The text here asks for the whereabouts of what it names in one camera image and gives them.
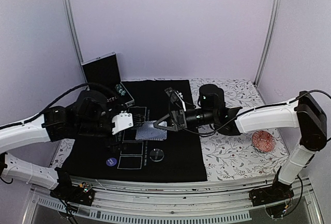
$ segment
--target black mat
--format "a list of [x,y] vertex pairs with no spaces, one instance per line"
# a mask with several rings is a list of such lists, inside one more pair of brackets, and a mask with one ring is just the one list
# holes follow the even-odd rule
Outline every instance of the black mat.
[[[167,87],[179,90],[192,103],[187,80],[125,82],[124,85],[134,97],[135,106],[147,107],[147,119],[150,121],[167,114],[168,97],[164,92]],[[163,150],[161,162],[153,162],[149,158],[154,148]],[[135,144],[122,155],[110,153],[103,140],[80,138],[75,141],[62,168],[70,175],[105,180],[152,183],[207,180],[200,138],[185,131],[168,132],[164,141],[143,141],[141,146]]]

